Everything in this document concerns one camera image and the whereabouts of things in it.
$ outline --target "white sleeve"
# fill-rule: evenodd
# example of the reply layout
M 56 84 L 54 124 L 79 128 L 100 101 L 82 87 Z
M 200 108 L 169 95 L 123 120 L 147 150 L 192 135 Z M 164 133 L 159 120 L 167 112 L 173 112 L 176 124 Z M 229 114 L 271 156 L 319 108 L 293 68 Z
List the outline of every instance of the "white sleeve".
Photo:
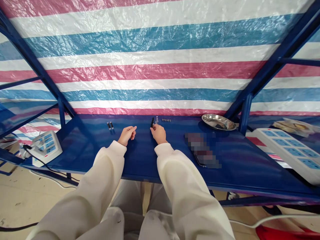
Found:
M 160 179 L 180 239 L 234 239 L 229 219 L 194 164 L 169 143 L 155 149 Z
M 116 141 L 101 148 L 77 189 L 64 196 L 27 239 L 72 240 L 98 225 L 119 184 L 126 151 Z

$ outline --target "stainless steel tray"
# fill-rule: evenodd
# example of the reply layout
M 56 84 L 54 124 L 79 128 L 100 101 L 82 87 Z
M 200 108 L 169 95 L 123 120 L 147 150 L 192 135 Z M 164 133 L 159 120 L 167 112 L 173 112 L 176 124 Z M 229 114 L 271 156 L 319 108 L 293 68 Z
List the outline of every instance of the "stainless steel tray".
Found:
M 232 131 L 237 128 L 231 120 L 216 114 L 204 114 L 202 120 L 210 127 L 219 130 Z

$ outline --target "person's left hand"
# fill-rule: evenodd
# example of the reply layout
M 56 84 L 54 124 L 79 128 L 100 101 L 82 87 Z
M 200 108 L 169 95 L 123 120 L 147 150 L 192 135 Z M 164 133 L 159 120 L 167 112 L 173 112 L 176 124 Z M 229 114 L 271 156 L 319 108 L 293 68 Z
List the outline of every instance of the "person's left hand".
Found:
M 137 126 L 135 126 L 135 127 L 132 127 L 132 126 L 125 127 L 122 130 L 122 133 L 121 133 L 121 136 L 120 136 L 120 138 L 118 140 L 118 143 L 120 143 L 121 145 L 126 147 L 128 145 L 129 139 L 133 140 L 134 137 L 136 136 L 136 129 L 137 129 Z

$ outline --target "hand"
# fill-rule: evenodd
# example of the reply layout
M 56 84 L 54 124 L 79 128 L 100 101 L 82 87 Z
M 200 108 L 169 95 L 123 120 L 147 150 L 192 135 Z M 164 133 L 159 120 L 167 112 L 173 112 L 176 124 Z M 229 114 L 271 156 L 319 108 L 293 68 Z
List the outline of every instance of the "hand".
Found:
M 154 140 L 156 140 L 157 144 L 161 144 L 161 143 L 167 143 L 166 140 L 166 131 L 164 130 L 164 127 L 155 124 L 153 125 L 152 128 L 150 128 L 152 136 L 154 138 Z
M 118 143 L 126 147 L 128 145 L 129 139 L 133 140 L 134 137 L 136 136 L 136 129 L 137 129 L 137 126 L 135 127 L 130 126 L 130 127 L 124 128 L 122 130 Z

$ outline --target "power strip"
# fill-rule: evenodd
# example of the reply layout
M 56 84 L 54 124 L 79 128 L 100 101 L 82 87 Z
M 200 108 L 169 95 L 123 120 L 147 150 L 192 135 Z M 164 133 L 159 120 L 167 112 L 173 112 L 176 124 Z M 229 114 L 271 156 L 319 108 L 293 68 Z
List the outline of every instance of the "power strip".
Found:
M 37 150 L 29 150 L 34 156 L 39 158 L 42 162 L 47 164 L 55 159 L 62 153 L 57 135 L 54 131 L 45 132 L 32 140 L 34 146 L 37 146 Z M 32 158 L 32 165 L 36 167 L 42 167 L 43 163 Z
M 257 128 L 255 136 L 305 180 L 320 185 L 320 155 L 280 129 Z

